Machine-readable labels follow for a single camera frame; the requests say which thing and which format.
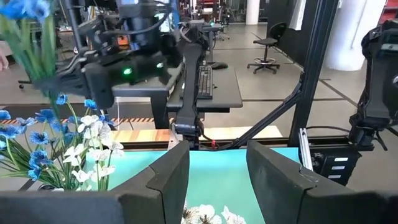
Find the person's hand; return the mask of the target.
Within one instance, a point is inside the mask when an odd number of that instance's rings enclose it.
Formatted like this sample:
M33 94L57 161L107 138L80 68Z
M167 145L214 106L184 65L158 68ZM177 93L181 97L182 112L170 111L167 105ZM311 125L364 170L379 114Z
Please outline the person's hand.
M0 50L0 71L7 70L9 68L9 62L5 53Z

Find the black box with labels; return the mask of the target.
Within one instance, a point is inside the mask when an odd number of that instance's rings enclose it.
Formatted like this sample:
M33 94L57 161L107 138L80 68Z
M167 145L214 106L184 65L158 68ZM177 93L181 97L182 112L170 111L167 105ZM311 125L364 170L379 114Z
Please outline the black box with labels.
M313 171L341 185L347 185L362 155L356 151L312 152Z

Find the black keyboard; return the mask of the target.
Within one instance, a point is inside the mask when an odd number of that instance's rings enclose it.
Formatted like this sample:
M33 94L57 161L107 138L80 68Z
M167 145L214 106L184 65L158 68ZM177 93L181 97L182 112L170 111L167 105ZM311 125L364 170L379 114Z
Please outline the black keyboard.
M213 99L213 70L209 66L199 67L198 99Z

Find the blue flower bunch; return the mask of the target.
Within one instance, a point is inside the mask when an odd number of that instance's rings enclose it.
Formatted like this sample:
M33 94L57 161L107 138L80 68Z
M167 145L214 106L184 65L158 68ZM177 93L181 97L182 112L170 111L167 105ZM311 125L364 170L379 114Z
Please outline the blue flower bunch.
M82 116L77 115L64 93L50 102L51 108L42 109L33 117L17 118L15 124L3 124L11 114L0 110L0 168L6 169L5 177L22 177L67 191L63 153L81 139L77 134L80 119L97 115L111 130L113 122L93 100L85 100Z
M56 73L53 0L0 0L0 39L5 40L16 62L32 85L45 96L46 78Z

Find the grey desk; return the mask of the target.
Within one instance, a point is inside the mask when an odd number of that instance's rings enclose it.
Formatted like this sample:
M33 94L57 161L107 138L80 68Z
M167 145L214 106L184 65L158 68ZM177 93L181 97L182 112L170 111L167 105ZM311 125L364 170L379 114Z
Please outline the grey desk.
M182 83L185 81L187 72L183 72L174 87L172 94L161 107L167 112L177 112L182 106L182 100L179 98L182 91ZM197 108L201 113L229 113L231 108L242 108L243 101L239 90L238 81L233 68L224 70L215 70L213 72L212 100L198 100Z
M181 74L185 69L182 62L177 68L168 68L171 75L166 84L162 84L159 77L150 78L135 85L118 85L113 88L113 94L118 98L147 97L150 98L150 105L154 117L156 129L169 128L169 116L166 104L169 96L173 92L175 85L180 80Z

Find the white round column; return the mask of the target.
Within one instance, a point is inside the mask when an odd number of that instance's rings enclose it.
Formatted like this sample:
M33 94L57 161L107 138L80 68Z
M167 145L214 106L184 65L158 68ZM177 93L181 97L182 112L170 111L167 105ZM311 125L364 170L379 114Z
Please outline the white round column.
M259 21L260 0L247 0L246 25L257 25Z
M375 28L387 0L339 0L324 66L352 72L363 66L361 41Z

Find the black office stool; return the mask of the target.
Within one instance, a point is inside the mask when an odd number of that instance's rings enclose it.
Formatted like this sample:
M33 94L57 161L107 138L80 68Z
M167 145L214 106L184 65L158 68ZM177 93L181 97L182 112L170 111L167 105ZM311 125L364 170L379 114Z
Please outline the black office stool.
M272 71L273 74L276 74L278 69L280 68L280 64L276 62L276 59L268 57L268 50L273 47L278 47L281 37L285 34L287 30L287 23L280 22L273 25L267 37L264 39L254 40L254 44L263 45L264 48L264 56L263 58L255 58L253 63L247 64L246 68L256 67L252 72L256 74L258 70L262 70L266 68Z

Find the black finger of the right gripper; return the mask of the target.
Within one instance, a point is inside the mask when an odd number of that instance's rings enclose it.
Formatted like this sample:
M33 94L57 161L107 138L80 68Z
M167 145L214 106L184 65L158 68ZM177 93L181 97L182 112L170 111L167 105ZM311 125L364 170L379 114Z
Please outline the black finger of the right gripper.
M98 63L87 63L83 68L69 68L54 76L37 80L37 88L53 95L71 93L95 101L98 109L114 104L112 83L107 70Z
M80 52L75 55L72 61L66 66L55 72L56 75L68 75L74 73L76 70L83 68L84 65L88 63L88 58L90 56L90 51Z

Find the black monitor pole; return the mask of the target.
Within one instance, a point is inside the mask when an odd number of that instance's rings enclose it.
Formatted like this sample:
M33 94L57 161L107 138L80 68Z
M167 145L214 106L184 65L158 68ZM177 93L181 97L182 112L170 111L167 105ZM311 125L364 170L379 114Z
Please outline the black monitor pole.
M81 36L78 30L75 7L72 5L72 0L63 0L63 3L66 7L68 16L70 18L70 26L72 27L73 36L75 38L75 46L77 51L79 52L83 46L82 46Z

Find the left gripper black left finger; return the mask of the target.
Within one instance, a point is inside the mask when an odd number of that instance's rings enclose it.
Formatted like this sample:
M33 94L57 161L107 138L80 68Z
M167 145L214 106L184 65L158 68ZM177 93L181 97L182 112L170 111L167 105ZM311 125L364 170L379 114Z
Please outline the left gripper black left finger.
M0 192L0 224L180 224L189 167L181 141L107 192Z

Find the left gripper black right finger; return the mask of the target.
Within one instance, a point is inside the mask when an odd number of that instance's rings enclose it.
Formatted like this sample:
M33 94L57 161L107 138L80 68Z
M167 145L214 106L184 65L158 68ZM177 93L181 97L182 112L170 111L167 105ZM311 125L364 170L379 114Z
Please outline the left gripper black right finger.
M257 141L247 166L266 224L398 224L398 191L354 191Z

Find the pink blossom bunch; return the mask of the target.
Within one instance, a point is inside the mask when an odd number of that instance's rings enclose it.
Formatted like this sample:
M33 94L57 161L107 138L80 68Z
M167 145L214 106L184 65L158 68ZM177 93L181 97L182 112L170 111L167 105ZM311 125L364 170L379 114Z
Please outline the pink blossom bunch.
M82 117L77 134L81 139L63 153L66 189L108 190L110 175L116 171L111 160L124 156L124 146L111 137L111 126L97 115Z
M224 206L221 214L217 214L212 205L201 204L187 207L185 203L180 224L247 224L245 219Z

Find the green table mat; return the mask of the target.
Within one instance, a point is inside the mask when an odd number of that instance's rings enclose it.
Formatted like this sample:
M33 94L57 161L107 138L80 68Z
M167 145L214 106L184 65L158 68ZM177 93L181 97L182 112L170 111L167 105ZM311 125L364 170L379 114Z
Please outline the green table mat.
M113 156L116 167L110 176L113 189L149 166L164 151L127 151L123 157ZM247 224L265 224L249 178L246 150L190 151L187 194L188 207L212 205L217 215L224 207L245 219Z

